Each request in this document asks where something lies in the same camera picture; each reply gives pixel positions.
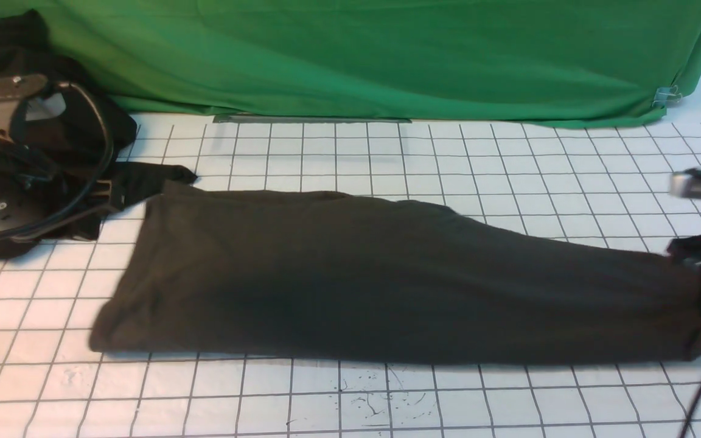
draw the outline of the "green backdrop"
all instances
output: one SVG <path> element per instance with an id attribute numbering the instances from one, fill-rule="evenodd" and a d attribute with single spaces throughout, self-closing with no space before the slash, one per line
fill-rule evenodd
<path id="1" fill-rule="evenodd" d="M 640 125 L 693 92 L 701 0 L 0 0 L 125 108 Z"/>

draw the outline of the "wrinkled fabric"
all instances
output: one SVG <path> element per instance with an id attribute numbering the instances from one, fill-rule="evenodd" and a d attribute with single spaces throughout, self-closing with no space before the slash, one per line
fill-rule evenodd
<path id="1" fill-rule="evenodd" d="M 664 256 L 501 230 L 447 207 L 167 183 L 95 352 L 387 363 L 691 360 L 701 278 Z"/>

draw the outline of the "white grid mat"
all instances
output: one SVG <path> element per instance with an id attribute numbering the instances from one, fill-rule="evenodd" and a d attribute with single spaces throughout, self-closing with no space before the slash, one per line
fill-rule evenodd
<path id="1" fill-rule="evenodd" d="M 145 122 L 131 161 L 183 164 L 208 190 L 339 190 L 444 203 L 548 238 L 662 252 L 701 233 L 667 194 L 701 166 L 701 124 L 553 130 L 512 123 L 177 125 Z M 133 249 L 142 206 L 99 242 L 0 263 L 0 438 L 673 438 L 688 364 L 418 368 L 224 355 L 89 352 L 95 313 Z M 701 438 L 701 409 L 693 431 Z"/>

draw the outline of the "dark fabric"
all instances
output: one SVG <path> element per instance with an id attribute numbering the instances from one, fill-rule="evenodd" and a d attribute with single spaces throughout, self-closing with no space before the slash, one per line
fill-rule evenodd
<path id="1" fill-rule="evenodd" d="M 115 155 L 136 137 L 137 125 L 102 91 L 77 61 L 51 52 L 47 27 L 34 11 L 0 19 L 0 77 L 41 73 L 51 81 L 69 80 L 84 86 L 99 107 L 114 139 Z M 63 166 L 99 162 L 103 138 L 99 122 L 80 94 L 64 92 L 66 111 L 55 119 L 28 122 L 20 141 L 39 147 Z"/>
<path id="2" fill-rule="evenodd" d="M 112 180 L 114 185 L 120 186 L 124 195 L 124 208 L 140 203 L 151 196 L 161 193 L 164 182 L 172 181 L 183 184 L 192 184 L 197 176 L 183 166 L 167 166 L 151 163 L 114 163 L 105 174 L 105 178 Z M 45 238 L 69 238 L 82 235 L 88 240 L 96 240 L 99 237 L 103 216 L 95 215 L 85 217 L 83 220 L 70 224 L 57 230 Z M 14 242 L 11 240 L 0 241 L 0 260 L 9 260 L 27 254 L 36 247 L 36 242 Z"/>
<path id="3" fill-rule="evenodd" d="M 664 256 L 534 238 L 450 208 L 167 184 L 95 352 L 387 363 L 691 360 L 701 279 Z"/>

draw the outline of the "metal bracket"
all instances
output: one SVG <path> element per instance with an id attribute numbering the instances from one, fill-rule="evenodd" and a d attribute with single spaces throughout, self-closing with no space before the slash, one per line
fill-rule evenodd
<path id="1" fill-rule="evenodd" d="M 678 92 L 678 86 L 662 86 L 656 90 L 654 101 L 651 106 L 654 108 L 665 108 L 667 103 L 680 103 L 683 100 L 683 94 Z"/>

